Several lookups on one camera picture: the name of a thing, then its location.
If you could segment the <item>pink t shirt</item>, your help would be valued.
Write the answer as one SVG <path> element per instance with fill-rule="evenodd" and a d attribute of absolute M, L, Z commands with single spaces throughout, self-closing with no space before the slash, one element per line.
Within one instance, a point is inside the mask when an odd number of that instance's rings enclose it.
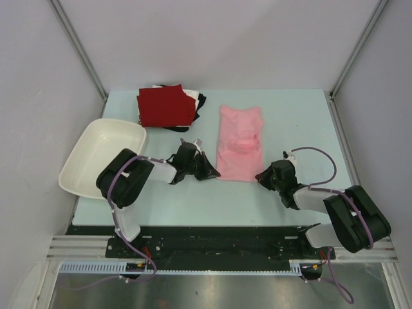
<path fill-rule="evenodd" d="M 234 109 L 220 107 L 220 126 L 216 151 L 219 179 L 231 182 L 254 182 L 263 171 L 261 108 Z"/>

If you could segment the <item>white plastic bin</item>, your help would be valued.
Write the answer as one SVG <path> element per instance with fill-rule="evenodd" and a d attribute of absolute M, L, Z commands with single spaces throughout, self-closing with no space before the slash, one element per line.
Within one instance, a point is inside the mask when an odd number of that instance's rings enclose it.
<path fill-rule="evenodd" d="M 59 186 L 76 196 L 103 199 L 96 185 L 99 174 L 121 150 L 127 148 L 139 154 L 146 137 L 146 130 L 134 122 L 111 118 L 92 121 L 66 160 Z"/>

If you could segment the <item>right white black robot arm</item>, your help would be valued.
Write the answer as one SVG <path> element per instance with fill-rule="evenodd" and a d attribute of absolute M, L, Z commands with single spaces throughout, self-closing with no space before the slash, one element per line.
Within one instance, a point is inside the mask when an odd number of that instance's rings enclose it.
<path fill-rule="evenodd" d="M 360 185 L 344 191 L 303 185 L 289 160 L 272 162 L 256 180 L 276 191 L 288 209 L 328 215 L 329 224 L 315 223 L 304 229 L 305 237 L 297 242 L 297 251 L 304 258 L 314 257 L 321 247 L 342 246 L 351 253 L 371 249 L 391 234 L 389 221 Z"/>

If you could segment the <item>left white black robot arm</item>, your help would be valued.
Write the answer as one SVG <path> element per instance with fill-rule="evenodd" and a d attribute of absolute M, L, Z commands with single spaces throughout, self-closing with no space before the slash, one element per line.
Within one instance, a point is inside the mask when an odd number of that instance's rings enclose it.
<path fill-rule="evenodd" d="M 198 181 L 221 176 L 201 149 L 199 139 L 194 142 L 182 140 L 177 152 L 168 159 L 136 154 L 125 148 L 99 174 L 96 186 L 111 207 L 115 233 L 122 238 L 119 248 L 126 256 L 133 258 L 142 250 L 142 241 L 137 238 L 141 228 L 131 215 L 133 204 L 147 181 L 176 185 L 187 175 Z"/>

